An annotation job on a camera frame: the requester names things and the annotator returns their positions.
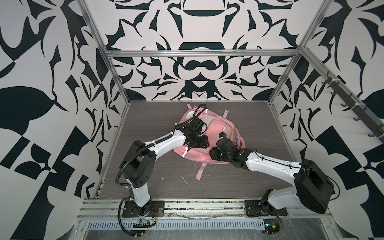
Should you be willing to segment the pink student backpack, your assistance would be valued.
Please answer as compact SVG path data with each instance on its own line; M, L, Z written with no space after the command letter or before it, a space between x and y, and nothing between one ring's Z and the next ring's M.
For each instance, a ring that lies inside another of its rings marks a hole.
M225 162L213 160L209 151L217 146L217 141L219 140L219 134L221 132L226 134L226 137L231 140L239 149L245 147L245 141L241 137L239 130L236 128L235 124L227 119L229 111L224 111L222 115L218 115L211 110L204 110L201 115L198 116L205 124L208 125L207 128L203 128L203 135L208 137L209 147L207 149L191 149L188 150L187 146L182 146L174 149L174 152L180 155L182 158L199 162L201 167L197 172L196 179L200 180L205 168L208 164L211 165L221 165Z

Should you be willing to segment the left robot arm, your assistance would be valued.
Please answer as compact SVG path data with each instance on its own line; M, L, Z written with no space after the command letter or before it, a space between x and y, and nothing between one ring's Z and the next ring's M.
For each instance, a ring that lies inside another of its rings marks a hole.
M204 133L208 125L198 117L185 123L176 124L173 130L153 141L135 141L122 160L115 178L118 187L129 190L134 204L143 208L151 201L148 181L154 171L156 161L168 152L185 146L187 150L206 149L209 138Z

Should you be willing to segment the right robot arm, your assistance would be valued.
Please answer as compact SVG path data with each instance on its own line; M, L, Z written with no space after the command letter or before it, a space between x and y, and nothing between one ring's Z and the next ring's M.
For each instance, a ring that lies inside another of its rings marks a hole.
M289 162L262 155L256 150L240 149L227 138L220 138L209 154L213 160L230 163L238 169L260 172L290 184L288 188L269 189L255 204L246 207L248 217L276 216L287 208L305 207L312 212L324 214L334 184L315 162Z

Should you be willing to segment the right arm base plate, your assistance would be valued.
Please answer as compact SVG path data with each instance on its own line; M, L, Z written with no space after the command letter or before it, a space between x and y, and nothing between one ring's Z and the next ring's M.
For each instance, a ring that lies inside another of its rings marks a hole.
M288 215L288 211L286 208L276 210L268 202L263 202L261 200L245 200L244 203L246 215L249 218L268 216L285 217Z

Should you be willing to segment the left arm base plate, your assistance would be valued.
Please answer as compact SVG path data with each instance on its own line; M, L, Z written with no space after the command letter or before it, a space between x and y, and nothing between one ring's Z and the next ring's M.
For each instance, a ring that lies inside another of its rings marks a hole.
M152 201L150 200L143 207L139 207L133 201L125 202L122 216L123 218L138 218L151 216L153 212L163 212L165 208L165 201Z

